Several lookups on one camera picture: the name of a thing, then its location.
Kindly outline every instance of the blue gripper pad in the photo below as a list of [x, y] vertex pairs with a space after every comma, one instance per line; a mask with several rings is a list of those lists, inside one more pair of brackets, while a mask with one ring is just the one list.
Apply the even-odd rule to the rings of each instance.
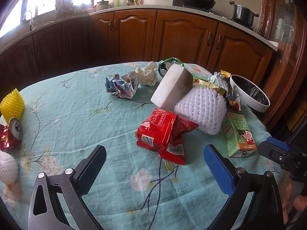
[[273, 138], [273, 137], [268, 137], [268, 138], [266, 139], [266, 141], [267, 141], [268, 143], [270, 143], [270, 144], [273, 144], [273, 145], [279, 147], [279, 148], [282, 148], [282, 149], [284, 149], [284, 150], [286, 150], [286, 151], [289, 151], [289, 146], [288, 146], [288, 144], [286, 144], [286, 143], [283, 142], [283, 141], [279, 141], [279, 140], [277, 140], [277, 139], [275, 139], [275, 138]]
[[221, 191], [230, 197], [237, 184], [235, 167], [227, 158], [222, 157], [212, 144], [204, 148], [204, 159]]

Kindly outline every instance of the finger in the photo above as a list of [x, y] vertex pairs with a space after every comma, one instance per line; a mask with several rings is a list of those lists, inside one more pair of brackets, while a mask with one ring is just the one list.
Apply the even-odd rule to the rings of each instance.
[[292, 184], [289, 184], [286, 188], [286, 194], [285, 194], [284, 200], [282, 202], [282, 209], [283, 210], [287, 209], [287, 207], [289, 205], [290, 198], [291, 198], [291, 194], [292, 194]]
[[286, 210], [283, 210], [283, 211], [282, 211], [282, 216], [283, 216], [283, 218], [284, 218], [284, 225], [286, 225], [286, 224], [288, 223], [288, 220], [289, 220], [288, 214], [287, 214], [287, 211], [286, 211]]
[[296, 196], [293, 200], [293, 206], [297, 211], [303, 212], [307, 206], [307, 196]]

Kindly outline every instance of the red wrapper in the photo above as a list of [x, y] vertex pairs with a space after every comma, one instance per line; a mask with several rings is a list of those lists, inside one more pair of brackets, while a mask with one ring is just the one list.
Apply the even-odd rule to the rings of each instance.
[[185, 164], [181, 134], [199, 125], [178, 115], [156, 108], [138, 128], [137, 142], [140, 147], [156, 151], [160, 157], [176, 164]]
[[8, 151], [21, 142], [22, 127], [17, 118], [12, 117], [9, 124], [0, 124], [0, 150]]

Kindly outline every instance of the table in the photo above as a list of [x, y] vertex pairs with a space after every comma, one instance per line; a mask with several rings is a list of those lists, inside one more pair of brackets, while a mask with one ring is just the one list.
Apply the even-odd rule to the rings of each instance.
[[[214, 144], [227, 156], [223, 133], [210, 136], [194, 130], [184, 134], [187, 164], [178, 166], [136, 146], [136, 129], [156, 107], [150, 97], [157, 85], [139, 86], [132, 100], [106, 92], [106, 77], [124, 75], [146, 64], [124, 63], [76, 71], [21, 91], [26, 104], [21, 120], [24, 136], [21, 146], [10, 151], [19, 165], [19, 174], [12, 187], [0, 183], [0, 195], [23, 229], [28, 228], [30, 198], [38, 173], [56, 175], [74, 168], [97, 145], [106, 148], [107, 159], [90, 192], [82, 198], [105, 230], [206, 229], [216, 217], [228, 196], [221, 192], [208, 169], [203, 149]], [[241, 112], [256, 144], [265, 140], [269, 133], [257, 117], [244, 104]], [[280, 166], [256, 151], [231, 161], [250, 173], [270, 170], [280, 183]], [[235, 223], [237, 227], [251, 196], [250, 193]], [[62, 195], [60, 200], [71, 226], [78, 229]]]

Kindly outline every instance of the white foam block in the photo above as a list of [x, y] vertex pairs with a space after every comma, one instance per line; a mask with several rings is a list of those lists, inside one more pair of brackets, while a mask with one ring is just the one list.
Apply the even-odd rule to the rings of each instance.
[[187, 69], [173, 64], [152, 95], [151, 102], [173, 112], [175, 105], [192, 89], [192, 82], [193, 76]]

